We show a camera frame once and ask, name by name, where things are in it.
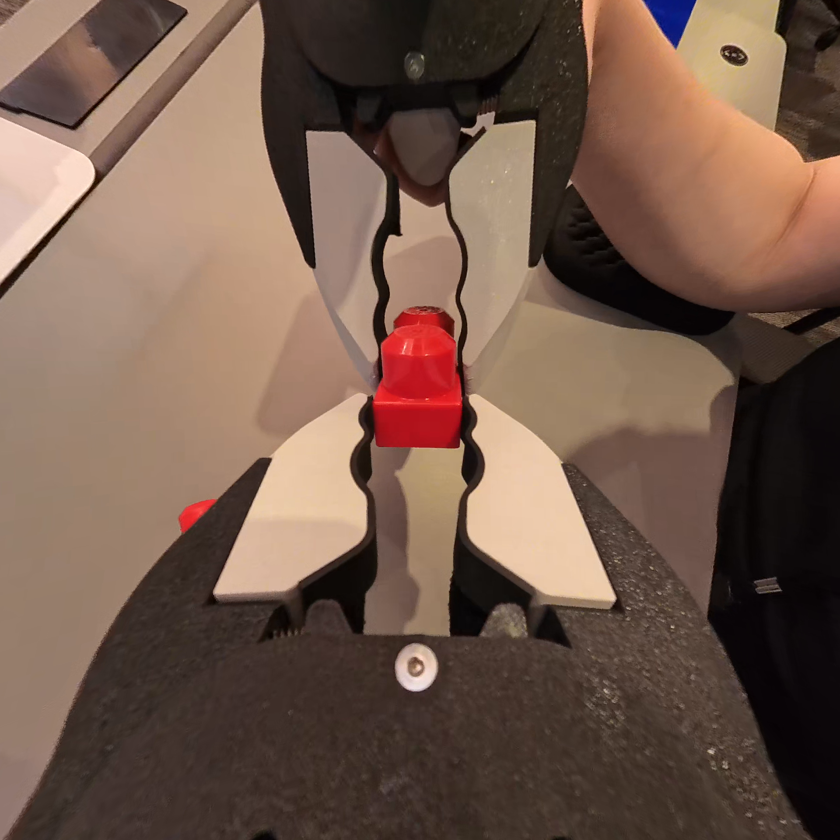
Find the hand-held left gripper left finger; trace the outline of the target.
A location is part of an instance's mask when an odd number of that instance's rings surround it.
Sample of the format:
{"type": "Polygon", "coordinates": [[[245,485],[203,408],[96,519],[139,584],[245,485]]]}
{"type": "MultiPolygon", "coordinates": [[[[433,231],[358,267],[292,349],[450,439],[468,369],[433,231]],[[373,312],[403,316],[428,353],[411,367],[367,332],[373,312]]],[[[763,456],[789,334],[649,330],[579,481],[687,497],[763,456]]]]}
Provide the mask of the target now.
{"type": "Polygon", "coordinates": [[[309,606],[339,603],[364,625],[377,572],[372,399],[356,393],[275,451],[213,589],[217,602],[275,602],[301,625],[309,606]]]}

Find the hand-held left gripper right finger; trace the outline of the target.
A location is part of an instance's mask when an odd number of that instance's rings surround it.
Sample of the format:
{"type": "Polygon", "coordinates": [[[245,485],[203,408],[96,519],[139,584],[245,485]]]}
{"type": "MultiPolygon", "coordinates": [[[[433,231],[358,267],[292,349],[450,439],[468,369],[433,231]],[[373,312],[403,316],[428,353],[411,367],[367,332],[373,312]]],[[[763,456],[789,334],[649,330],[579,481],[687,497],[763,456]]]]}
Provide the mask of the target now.
{"type": "Polygon", "coordinates": [[[616,593],[563,463],[480,395],[465,400],[452,585],[475,609],[519,606],[532,630],[549,607],[609,611],[616,593]]]}

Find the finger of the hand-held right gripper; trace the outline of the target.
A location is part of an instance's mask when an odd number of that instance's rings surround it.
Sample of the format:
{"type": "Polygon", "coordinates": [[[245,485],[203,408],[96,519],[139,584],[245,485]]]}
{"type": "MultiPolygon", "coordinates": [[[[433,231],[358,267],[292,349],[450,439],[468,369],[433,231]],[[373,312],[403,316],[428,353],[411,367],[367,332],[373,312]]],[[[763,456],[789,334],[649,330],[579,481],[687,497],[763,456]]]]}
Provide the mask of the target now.
{"type": "Polygon", "coordinates": [[[449,175],[448,209],[465,248],[459,302],[466,368],[492,366],[531,279],[535,135],[533,120],[495,124],[477,136],[449,175]]]}
{"type": "Polygon", "coordinates": [[[379,375],[372,250],[385,221],[387,174],[381,161],[349,135],[307,131],[311,218],[322,300],[367,389],[379,375]]]}

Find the red two-stud toy block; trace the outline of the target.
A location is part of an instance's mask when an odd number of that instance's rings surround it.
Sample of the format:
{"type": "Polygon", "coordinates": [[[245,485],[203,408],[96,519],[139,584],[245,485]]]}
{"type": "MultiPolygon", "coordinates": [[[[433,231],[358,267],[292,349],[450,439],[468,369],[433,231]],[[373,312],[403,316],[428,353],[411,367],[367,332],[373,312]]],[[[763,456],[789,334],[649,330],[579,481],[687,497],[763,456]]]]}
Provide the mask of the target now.
{"type": "Polygon", "coordinates": [[[463,396],[455,322],[436,307],[412,307],[381,345],[373,400],[380,448],[458,448],[463,396]]]}

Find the blue plastic bin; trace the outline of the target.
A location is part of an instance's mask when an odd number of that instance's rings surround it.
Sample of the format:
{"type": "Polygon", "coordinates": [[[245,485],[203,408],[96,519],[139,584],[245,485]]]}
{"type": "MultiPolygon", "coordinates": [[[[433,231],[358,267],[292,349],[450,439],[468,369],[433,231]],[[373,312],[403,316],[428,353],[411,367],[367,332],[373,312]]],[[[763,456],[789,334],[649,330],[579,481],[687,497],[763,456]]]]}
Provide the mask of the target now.
{"type": "Polygon", "coordinates": [[[669,43],[673,47],[678,47],[697,1],[653,0],[644,2],[669,43]]]}

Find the person's right forearm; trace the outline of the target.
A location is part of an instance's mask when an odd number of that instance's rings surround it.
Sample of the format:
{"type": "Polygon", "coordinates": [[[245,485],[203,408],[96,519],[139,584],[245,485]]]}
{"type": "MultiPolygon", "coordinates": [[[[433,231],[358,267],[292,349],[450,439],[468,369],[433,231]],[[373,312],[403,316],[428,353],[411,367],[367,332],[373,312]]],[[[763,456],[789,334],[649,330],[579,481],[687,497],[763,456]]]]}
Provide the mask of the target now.
{"type": "Polygon", "coordinates": [[[839,159],[804,161],[715,99],[643,2],[583,2],[589,65],[571,181],[657,287],[731,312],[839,303],[839,159]]]}

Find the grey desk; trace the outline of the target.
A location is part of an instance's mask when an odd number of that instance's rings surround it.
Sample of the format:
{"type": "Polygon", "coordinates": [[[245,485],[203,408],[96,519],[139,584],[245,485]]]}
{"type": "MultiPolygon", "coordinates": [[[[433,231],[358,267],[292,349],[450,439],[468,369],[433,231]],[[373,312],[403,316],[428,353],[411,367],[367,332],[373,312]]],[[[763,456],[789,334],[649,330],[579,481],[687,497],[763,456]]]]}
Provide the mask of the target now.
{"type": "MultiPolygon", "coordinates": [[[[253,8],[2,297],[2,836],[119,609],[178,534],[364,389],[270,171],[253,8]]],[[[740,342],[540,265],[478,392],[577,465],[708,604],[740,342]]]]}

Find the person's right hand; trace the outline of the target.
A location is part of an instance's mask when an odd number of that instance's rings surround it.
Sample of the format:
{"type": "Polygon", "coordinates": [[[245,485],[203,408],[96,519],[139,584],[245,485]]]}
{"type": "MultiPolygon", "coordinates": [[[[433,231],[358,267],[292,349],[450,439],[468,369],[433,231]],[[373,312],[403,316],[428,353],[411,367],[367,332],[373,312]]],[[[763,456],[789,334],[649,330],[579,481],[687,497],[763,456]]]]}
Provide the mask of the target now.
{"type": "Polygon", "coordinates": [[[421,185],[410,178],[399,180],[401,191],[426,207],[443,205],[447,201],[448,182],[443,180],[434,185],[421,185]]]}

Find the person's black shirt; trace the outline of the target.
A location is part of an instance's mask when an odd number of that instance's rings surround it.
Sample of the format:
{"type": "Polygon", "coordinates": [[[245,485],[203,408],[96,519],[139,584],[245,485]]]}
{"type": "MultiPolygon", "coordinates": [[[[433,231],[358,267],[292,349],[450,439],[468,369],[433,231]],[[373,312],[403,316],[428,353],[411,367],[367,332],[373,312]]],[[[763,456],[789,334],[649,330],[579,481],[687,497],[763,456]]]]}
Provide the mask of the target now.
{"type": "Polygon", "coordinates": [[[738,397],[710,619],[805,829],[838,838],[838,340],[738,397]]]}

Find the black flat plate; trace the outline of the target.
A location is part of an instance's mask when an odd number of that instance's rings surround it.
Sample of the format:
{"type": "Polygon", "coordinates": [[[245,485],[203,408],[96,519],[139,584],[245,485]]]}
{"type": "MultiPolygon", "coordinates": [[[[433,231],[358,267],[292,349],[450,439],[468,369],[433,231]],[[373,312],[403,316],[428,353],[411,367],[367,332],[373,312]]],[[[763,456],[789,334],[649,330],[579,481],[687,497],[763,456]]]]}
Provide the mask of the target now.
{"type": "Polygon", "coordinates": [[[2,107],[74,130],[186,15],[170,1],[101,1],[6,85],[2,107]]]}

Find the instruction sheet on stand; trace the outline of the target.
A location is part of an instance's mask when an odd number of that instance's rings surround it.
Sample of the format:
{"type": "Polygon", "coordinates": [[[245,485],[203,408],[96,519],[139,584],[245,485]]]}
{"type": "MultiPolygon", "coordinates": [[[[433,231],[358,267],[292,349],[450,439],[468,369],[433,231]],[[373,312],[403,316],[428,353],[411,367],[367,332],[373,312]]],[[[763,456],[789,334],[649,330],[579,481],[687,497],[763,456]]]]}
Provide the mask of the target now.
{"type": "Polygon", "coordinates": [[[84,154],[1,119],[1,280],[72,212],[96,175],[84,154]]]}

